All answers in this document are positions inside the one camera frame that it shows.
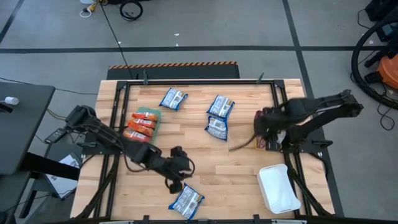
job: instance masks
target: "wooden tabletop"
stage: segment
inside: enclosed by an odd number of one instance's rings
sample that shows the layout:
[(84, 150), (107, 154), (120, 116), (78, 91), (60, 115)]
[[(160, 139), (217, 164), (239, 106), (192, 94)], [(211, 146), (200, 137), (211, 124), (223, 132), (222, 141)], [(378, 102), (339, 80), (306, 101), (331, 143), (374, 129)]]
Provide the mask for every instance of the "wooden tabletop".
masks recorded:
[[(284, 81), (288, 98), (304, 96), (299, 79)], [(109, 124), (111, 117), (116, 82), (102, 81), (99, 88), (95, 110), (97, 117), (105, 124)], [(159, 107), (170, 87), (188, 93), (188, 98), (177, 112)], [(204, 131), (208, 121), (206, 111), (217, 94), (235, 101), (228, 118), (227, 142)], [(117, 125), (122, 102), (123, 90)], [(255, 149), (254, 143), (244, 149), (228, 152), (229, 148), (251, 137), (254, 113), (272, 105), (271, 88), (268, 85), (137, 85), (130, 90), (127, 119), (140, 106), (161, 110), (162, 123), (154, 144), (163, 151), (164, 157), (170, 155), (170, 149), (174, 146), (183, 147), (196, 165), (195, 175), (185, 182), (206, 197), (195, 219), (251, 219), (254, 214), (259, 214), (260, 218), (293, 218), (293, 212), (274, 215), (265, 208), (256, 179), (262, 167), (283, 164), (282, 154)], [(333, 213), (323, 164), (306, 154), (301, 155), (301, 160), (307, 187), (324, 208)], [(95, 156), (82, 168), (71, 217), (78, 215), (96, 192), (102, 161), (103, 156)], [(137, 168), (132, 162), (129, 165)], [(168, 210), (177, 197), (168, 191), (162, 176), (152, 171), (129, 172), (121, 159), (111, 218), (142, 220), (144, 215), (149, 215), (152, 220), (183, 219), (178, 212)], [(107, 199), (108, 191), (104, 194), (100, 215), (105, 214)]]

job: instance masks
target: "blue snack bag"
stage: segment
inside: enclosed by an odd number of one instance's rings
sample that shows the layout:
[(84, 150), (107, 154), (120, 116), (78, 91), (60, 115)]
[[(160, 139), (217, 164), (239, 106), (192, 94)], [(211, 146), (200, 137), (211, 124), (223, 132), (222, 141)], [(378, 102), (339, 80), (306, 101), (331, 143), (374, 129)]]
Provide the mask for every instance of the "blue snack bag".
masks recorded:
[(160, 102), (159, 106), (165, 106), (173, 110), (178, 110), (180, 107), (180, 103), (182, 100), (185, 100), (188, 94), (183, 94), (182, 91), (178, 91), (176, 89), (170, 88), (166, 95), (163, 97), (162, 102)]
[(208, 125), (205, 131), (209, 132), (212, 136), (225, 140), (228, 137), (228, 125), (225, 119), (209, 116)]
[(205, 196), (199, 194), (184, 183), (184, 189), (177, 196), (174, 203), (169, 205), (169, 210), (176, 210), (186, 219), (190, 220), (197, 212), (203, 199), (205, 199)]
[(234, 104), (229, 98), (217, 95), (207, 113), (227, 119)]

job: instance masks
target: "gray floor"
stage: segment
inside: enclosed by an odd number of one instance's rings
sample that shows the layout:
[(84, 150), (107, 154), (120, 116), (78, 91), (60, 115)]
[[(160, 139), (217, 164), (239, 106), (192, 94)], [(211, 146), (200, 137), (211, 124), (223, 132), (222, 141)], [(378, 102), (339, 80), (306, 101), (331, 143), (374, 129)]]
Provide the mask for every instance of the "gray floor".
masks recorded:
[[(356, 15), (370, 0), (289, 0), (301, 46), (354, 46), (366, 32)], [(0, 1), (3, 26), (17, 0)], [(280, 0), (152, 0), (143, 2), (144, 14), (136, 22), (121, 19), (116, 6), (105, 10), (123, 47), (175, 47), (221, 45), (293, 46)], [(78, 0), (25, 0), (1, 49), (63, 49), (117, 47), (99, 7), (90, 18), (79, 17)], [(361, 21), (367, 26), (365, 13)], [(379, 45), (371, 37), (368, 45)], [(234, 50), (192, 52), (128, 52), (130, 64), (235, 60), (241, 78), (302, 78), (294, 51)], [(303, 52), (316, 97), (344, 89), (365, 107), (355, 119), (339, 119), (325, 126), (336, 182), (346, 217), (398, 220), (398, 128), (385, 131), (376, 112), (378, 103), (349, 80), (351, 52)], [(123, 64), (119, 53), (0, 54), (0, 77), (54, 85), (69, 90), (96, 92), (108, 66)], [(75, 105), (95, 105), (94, 96), (56, 92), (50, 108), (67, 115)], [(398, 119), (392, 110), (389, 116)], [(38, 135), (48, 136), (62, 122), (46, 115)], [(36, 139), (30, 151), (42, 154)], [(68, 216), (73, 202), (48, 198), (29, 223)]]

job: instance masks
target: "paper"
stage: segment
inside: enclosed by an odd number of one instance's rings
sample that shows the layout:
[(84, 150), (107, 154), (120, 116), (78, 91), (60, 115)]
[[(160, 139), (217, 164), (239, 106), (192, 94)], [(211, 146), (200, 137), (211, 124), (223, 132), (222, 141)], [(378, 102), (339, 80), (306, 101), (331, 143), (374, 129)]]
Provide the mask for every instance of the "paper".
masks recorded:
[[(79, 168), (78, 161), (74, 159), (71, 155), (63, 158), (60, 163)], [(70, 194), (72, 190), (77, 187), (77, 180), (56, 177), (50, 174), (46, 174), (46, 176), (60, 198), (65, 198), (68, 194)]]

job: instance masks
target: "chip bag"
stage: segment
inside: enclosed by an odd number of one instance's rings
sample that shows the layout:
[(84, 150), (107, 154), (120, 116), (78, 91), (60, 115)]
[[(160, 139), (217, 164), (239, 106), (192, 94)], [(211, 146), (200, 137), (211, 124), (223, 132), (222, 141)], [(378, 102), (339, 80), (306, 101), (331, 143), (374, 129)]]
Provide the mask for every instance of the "chip bag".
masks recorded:
[(228, 137), (228, 125), (225, 119), (209, 116), (208, 126), (205, 131), (209, 132), (212, 136), (225, 140)]
[(149, 137), (152, 137), (152, 135), (154, 134), (154, 130), (152, 128), (148, 128), (148, 127), (142, 126), (142, 125), (134, 123), (134, 122), (129, 124), (129, 128), (131, 128), (139, 133), (145, 134), (146, 136), (149, 136)]
[(123, 135), (129, 139), (132, 140), (138, 140), (138, 141), (144, 141), (144, 142), (150, 142), (150, 137), (145, 136), (141, 133), (138, 133), (137, 131), (134, 131), (131, 128), (126, 128), (123, 131)]
[(227, 119), (234, 104), (229, 98), (217, 95), (207, 113)]
[(184, 183), (184, 189), (177, 196), (174, 203), (169, 205), (169, 209), (176, 210), (187, 220), (191, 220), (203, 199), (205, 199), (205, 196), (199, 194)]
[(157, 121), (157, 115), (150, 112), (135, 112), (131, 115), (133, 118), (145, 119), (148, 121)]
[(129, 126), (131, 128), (134, 125), (134, 123), (139, 124), (141, 126), (148, 127), (148, 128), (152, 128), (152, 129), (155, 129), (155, 127), (156, 127), (156, 122), (147, 121), (147, 120), (144, 120), (144, 119), (130, 119), (127, 122), (127, 126)]
[(182, 91), (170, 88), (159, 106), (165, 106), (177, 111), (180, 108), (180, 103), (185, 100), (187, 96), (188, 94), (183, 94)]

